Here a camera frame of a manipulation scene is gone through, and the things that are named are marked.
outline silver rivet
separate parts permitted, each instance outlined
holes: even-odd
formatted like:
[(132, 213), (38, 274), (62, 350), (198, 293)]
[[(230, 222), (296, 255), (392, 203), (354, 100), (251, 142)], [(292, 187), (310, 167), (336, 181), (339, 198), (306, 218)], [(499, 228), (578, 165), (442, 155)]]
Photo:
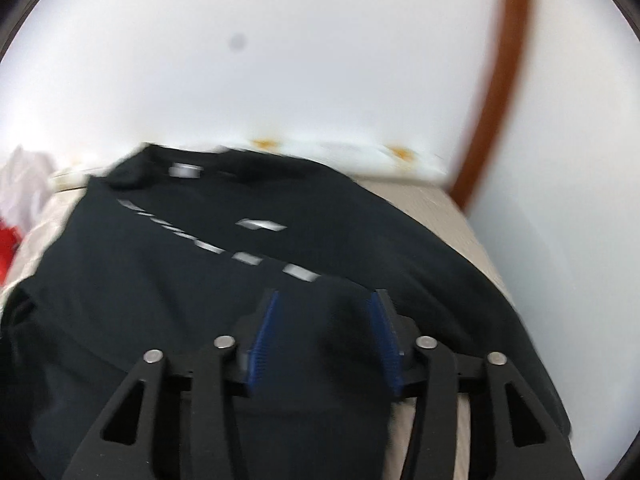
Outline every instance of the silver rivet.
[(148, 350), (147, 352), (145, 352), (143, 359), (149, 364), (157, 363), (160, 359), (162, 359), (163, 355), (164, 354), (162, 354), (161, 350)]
[(501, 352), (491, 352), (486, 358), (492, 365), (502, 366), (507, 364), (507, 356)]
[(421, 335), (418, 339), (415, 340), (415, 343), (420, 348), (426, 348), (427, 350), (433, 350), (438, 346), (438, 342), (431, 336)]
[(221, 335), (214, 339), (213, 344), (216, 348), (230, 348), (236, 344), (236, 340), (230, 335)]

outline brown wooden trim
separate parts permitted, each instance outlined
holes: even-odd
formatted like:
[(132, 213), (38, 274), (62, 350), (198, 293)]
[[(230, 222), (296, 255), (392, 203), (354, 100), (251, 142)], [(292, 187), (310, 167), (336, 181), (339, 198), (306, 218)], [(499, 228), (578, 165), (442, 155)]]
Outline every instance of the brown wooden trim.
[(529, 9), (530, 0), (504, 0), (494, 70), (465, 159), (449, 192), (462, 210), (478, 187), (508, 111), (522, 60)]

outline black fabric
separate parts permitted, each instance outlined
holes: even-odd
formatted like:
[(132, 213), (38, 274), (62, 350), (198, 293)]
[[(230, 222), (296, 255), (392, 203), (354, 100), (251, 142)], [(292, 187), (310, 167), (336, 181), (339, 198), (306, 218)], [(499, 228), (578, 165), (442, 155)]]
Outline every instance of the black fabric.
[[(199, 178), (171, 177), (176, 162), (203, 170)], [(204, 250), (131, 207), (225, 252)], [(286, 228), (237, 225), (246, 218)], [(238, 251), (263, 260), (237, 261)], [(305, 282), (284, 273), (287, 264), (320, 276)], [(344, 333), (336, 313), (359, 312), (375, 288), (456, 352), (507, 354), (561, 431), (570, 431), (510, 304), (413, 219), (306, 160), (151, 145), (90, 180), (62, 236), (7, 304), (2, 408), (14, 441), (47, 479), (60, 478), (147, 349), (199, 348), (251, 312), (268, 287), (280, 291), (278, 343), (257, 398), (236, 404), (254, 480), (380, 478), (390, 402), (382, 373), (371, 359), (344, 359), (361, 378), (349, 380), (327, 358), (332, 335)], [(354, 338), (370, 343), (366, 323), (354, 325)]]

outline gray dot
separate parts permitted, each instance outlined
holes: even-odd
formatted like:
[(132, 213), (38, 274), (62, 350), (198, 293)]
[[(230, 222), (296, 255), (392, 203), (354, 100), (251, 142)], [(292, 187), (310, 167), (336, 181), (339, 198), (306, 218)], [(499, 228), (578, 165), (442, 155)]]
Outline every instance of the gray dot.
[(491, 352), (486, 358), (492, 365), (501, 366), (507, 364), (507, 356), (501, 352)]
[(415, 343), (420, 348), (426, 348), (427, 350), (433, 350), (438, 346), (438, 342), (431, 336), (421, 335), (418, 339), (415, 340)]
[(145, 352), (143, 359), (149, 363), (157, 363), (160, 359), (162, 359), (162, 351), (161, 350), (148, 350)]
[(242, 34), (242, 32), (238, 32), (237, 34), (234, 34), (229, 39), (229, 48), (234, 52), (240, 52), (241, 50), (244, 50), (245, 47), (246, 47), (246, 36)]
[(236, 344), (236, 340), (230, 335), (221, 335), (214, 339), (213, 344), (216, 348), (231, 348)]

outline red object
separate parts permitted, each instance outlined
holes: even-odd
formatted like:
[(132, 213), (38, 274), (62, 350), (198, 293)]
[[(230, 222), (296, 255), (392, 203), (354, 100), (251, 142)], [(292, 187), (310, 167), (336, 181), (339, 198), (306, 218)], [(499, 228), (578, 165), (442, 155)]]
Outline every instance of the red object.
[(16, 227), (8, 227), (0, 219), (0, 285), (4, 284), (21, 239)]

